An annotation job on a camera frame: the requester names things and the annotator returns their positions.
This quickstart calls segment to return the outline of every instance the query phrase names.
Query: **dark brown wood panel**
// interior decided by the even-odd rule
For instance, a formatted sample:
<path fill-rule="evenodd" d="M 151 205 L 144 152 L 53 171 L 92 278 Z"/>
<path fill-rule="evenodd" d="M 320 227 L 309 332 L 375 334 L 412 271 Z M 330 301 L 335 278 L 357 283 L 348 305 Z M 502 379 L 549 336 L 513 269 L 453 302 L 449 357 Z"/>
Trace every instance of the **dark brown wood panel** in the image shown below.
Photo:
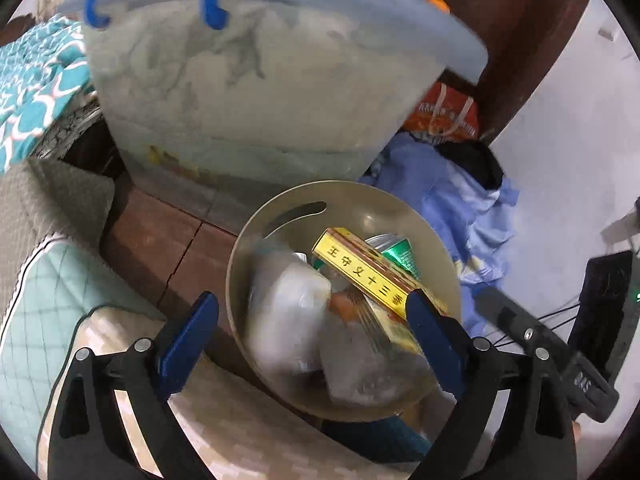
<path fill-rule="evenodd" d="M 450 72 L 442 77 L 478 101 L 482 139 L 489 143 L 556 62 L 589 0 L 445 1 L 489 52 L 476 87 Z"/>

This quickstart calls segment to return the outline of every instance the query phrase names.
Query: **beige cloth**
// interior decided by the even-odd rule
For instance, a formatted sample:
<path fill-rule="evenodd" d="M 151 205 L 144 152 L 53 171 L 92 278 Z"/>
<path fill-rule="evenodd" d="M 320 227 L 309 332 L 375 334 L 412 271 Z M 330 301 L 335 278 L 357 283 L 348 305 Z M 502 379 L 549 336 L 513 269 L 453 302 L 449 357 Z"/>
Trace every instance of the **beige cloth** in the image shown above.
<path fill-rule="evenodd" d="M 79 326 L 70 355 L 84 346 L 96 354 L 121 352 L 140 337 L 153 337 L 161 326 L 162 322 L 138 314 L 102 308 Z M 47 478 L 49 435 L 63 381 L 54 391 L 38 443 L 42 480 Z M 117 398 L 140 465 L 159 474 L 126 394 Z M 206 357 L 196 364 L 185 389 L 171 396 L 169 405 L 218 480 L 406 480 L 409 476 L 373 464 L 334 442 Z"/>

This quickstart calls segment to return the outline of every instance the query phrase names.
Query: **green can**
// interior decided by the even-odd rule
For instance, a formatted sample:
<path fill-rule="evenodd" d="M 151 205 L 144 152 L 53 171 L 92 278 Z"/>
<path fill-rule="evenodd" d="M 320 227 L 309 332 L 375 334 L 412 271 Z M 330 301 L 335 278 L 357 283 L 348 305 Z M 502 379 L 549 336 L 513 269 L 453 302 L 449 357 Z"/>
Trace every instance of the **green can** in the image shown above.
<path fill-rule="evenodd" d="M 415 266 L 414 252 L 407 238 L 401 238 L 395 234 L 384 234 L 373 236 L 365 241 L 387 260 L 406 270 L 416 280 L 420 279 L 420 273 Z"/>

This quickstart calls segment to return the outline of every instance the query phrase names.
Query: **quilted mat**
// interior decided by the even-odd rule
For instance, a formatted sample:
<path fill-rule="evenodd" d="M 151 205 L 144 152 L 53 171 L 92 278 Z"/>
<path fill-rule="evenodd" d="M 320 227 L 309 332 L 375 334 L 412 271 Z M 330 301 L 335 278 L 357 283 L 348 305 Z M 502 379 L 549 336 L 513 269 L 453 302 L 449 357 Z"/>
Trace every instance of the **quilted mat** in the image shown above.
<path fill-rule="evenodd" d="M 79 22 L 56 15 L 0 48 L 0 174 L 93 91 Z"/>

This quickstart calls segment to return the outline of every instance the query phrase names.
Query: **plastic wrapper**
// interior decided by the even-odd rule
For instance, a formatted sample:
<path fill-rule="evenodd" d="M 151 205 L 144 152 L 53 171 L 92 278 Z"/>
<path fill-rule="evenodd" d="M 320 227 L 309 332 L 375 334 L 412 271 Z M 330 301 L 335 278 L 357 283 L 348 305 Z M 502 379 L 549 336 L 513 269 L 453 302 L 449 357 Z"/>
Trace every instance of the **plastic wrapper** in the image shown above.
<path fill-rule="evenodd" d="M 318 351 L 331 283 L 295 253 L 258 257 L 249 296 L 247 346 L 266 373 L 320 369 Z"/>
<path fill-rule="evenodd" d="M 319 348 L 335 402 L 387 404 L 430 373 L 427 359 L 402 319 L 354 286 L 332 295 Z"/>

